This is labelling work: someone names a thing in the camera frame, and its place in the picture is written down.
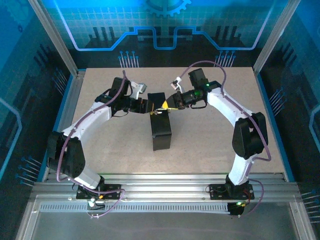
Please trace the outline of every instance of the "yellow object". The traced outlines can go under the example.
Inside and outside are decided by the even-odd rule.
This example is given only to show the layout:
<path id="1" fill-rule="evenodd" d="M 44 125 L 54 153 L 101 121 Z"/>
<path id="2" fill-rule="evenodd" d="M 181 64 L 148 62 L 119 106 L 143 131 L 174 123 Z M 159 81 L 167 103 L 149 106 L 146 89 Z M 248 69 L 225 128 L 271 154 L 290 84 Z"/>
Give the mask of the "yellow object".
<path id="1" fill-rule="evenodd" d="M 167 101 L 164 101 L 164 103 L 162 104 L 162 108 L 163 109 L 168 109 L 169 108 Z"/>

